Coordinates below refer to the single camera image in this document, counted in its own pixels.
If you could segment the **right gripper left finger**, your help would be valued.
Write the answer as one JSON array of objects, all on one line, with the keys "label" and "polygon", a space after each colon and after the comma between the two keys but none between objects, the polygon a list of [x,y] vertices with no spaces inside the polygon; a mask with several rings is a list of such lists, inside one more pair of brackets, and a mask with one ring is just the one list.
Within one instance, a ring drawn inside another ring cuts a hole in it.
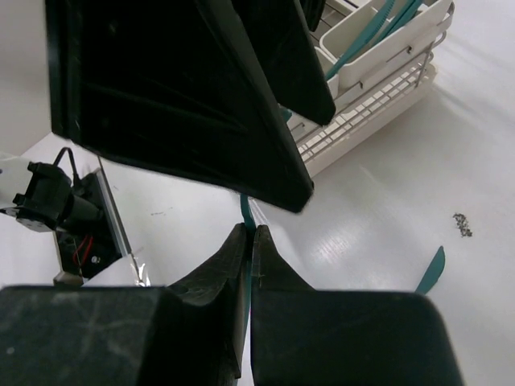
[{"label": "right gripper left finger", "polygon": [[4,385],[234,385],[245,339],[246,229],[169,286],[1,292]]}]

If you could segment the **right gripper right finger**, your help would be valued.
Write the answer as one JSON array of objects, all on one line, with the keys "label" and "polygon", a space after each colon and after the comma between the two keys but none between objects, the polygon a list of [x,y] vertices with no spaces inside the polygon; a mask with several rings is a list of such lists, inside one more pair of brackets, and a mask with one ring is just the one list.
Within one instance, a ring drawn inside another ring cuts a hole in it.
[{"label": "right gripper right finger", "polygon": [[461,385],[443,319],[421,294],[321,290],[253,241],[250,351],[256,385]]}]

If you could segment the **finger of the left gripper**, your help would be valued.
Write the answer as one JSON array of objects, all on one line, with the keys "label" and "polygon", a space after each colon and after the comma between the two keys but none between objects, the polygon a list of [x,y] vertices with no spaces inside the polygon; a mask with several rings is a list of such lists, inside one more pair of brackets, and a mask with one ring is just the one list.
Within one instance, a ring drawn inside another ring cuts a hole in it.
[{"label": "finger of the left gripper", "polygon": [[293,213],[314,185],[229,1],[47,1],[51,130]]},{"label": "finger of the left gripper", "polygon": [[279,105],[326,125],[336,107],[311,33],[325,1],[234,1],[257,59]]}]

